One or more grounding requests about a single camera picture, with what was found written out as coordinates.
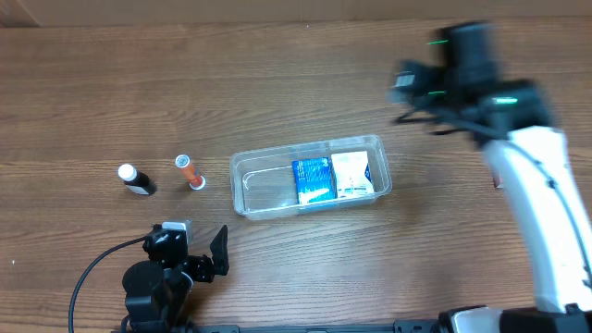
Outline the orange tablet tube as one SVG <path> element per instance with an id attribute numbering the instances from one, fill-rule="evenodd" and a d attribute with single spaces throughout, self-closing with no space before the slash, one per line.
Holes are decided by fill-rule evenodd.
<path id="1" fill-rule="evenodd" d="M 199 191 L 205 186 L 206 180 L 204 176 L 198 172 L 188 155 L 178 155 L 175 158 L 175 165 L 184 175 L 193 190 Z"/>

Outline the dark bottle white cap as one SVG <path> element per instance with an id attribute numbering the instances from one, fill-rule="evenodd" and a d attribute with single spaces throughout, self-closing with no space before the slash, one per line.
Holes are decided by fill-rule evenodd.
<path id="1" fill-rule="evenodd" d="M 136 194 L 153 195 L 157 191 L 150 178 L 131 164 L 121 165 L 117 170 L 117 175 L 123 180 L 124 185 Z"/>

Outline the white medicine box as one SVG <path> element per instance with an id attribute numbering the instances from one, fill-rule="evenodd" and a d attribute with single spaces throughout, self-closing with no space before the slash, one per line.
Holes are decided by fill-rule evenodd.
<path id="1" fill-rule="evenodd" d="M 375 192 L 367 151 L 331 155 L 338 198 L 355 198 Z"/>

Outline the blue medicine box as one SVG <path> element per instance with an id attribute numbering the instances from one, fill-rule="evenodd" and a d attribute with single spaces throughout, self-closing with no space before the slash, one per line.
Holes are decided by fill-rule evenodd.
<path id="1" fill-rule="evenodd" d="M 336 198 L 333 168 L 328 157 L 291 163 L 299 204 L 313 204 Z"/>

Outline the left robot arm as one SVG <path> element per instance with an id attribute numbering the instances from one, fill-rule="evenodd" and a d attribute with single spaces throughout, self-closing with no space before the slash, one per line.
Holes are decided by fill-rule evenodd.
<path id="1" fill-rule="evenodd" d="M 229 271 L 228 228 L 210 243 L 211 255 L 190 255 L 191 221 L 157 224 L 142 248 L 147 261 L 130 267 L 122 278 L 127 319 L 133 332 L 195 332 L 183 315 L 185 302 L 197 282 L 211 283 Z"/>

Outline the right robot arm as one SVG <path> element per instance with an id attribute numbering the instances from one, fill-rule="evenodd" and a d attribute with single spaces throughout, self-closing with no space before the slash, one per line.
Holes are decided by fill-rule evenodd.
<path id="1" fill-rule="evenodd" d="M 532 80 L 505 80 L 484 22 L 438 29 L 442 62 L 401 62 L 391 95 L 409 106 L 400 123 L 466 131 L 502 189 L 524 238 L 535 303 L 442 312 L 434 332 L 587 332 L 591 328 L 591 226 L 567 139 Z"/>

